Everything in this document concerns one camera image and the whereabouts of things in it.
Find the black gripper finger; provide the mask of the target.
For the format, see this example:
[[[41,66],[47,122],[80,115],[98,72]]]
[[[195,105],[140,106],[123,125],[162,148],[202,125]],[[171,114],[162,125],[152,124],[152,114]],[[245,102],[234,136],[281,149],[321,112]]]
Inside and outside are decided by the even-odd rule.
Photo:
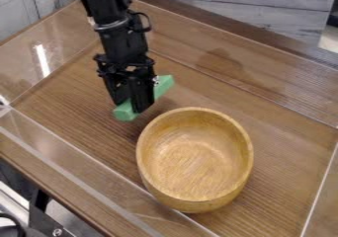
[[[142,113],[155,102],[155,76],[135,76],[128,79],[131,104],[135,113]]]
[[[127,78],[107,74],[103,76],[104,85],[115,105],[122,105],[130,98]]]

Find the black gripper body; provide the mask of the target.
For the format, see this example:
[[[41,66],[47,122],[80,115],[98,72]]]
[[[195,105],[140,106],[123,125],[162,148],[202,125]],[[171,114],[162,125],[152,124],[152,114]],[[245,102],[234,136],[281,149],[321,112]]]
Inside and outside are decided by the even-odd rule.
[[[94,56],[98,74],[106,83],[151,81],[155,78],[155,62],[148,58],[146,32],[152,28],[142,23],[96,24],[104,52]]]

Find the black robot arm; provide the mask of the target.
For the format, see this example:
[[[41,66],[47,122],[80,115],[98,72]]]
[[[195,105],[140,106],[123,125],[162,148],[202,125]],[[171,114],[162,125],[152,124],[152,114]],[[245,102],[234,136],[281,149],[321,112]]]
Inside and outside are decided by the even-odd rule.
[[[132,0],[80,2],[103,47],[103,53],[94,56],[98,75],[114,103],[128,101],[132,111],[142,113],[155,102],[155,61],[148,57],[146,36],[152,24],[143,23],[150,17],[130,8]]]

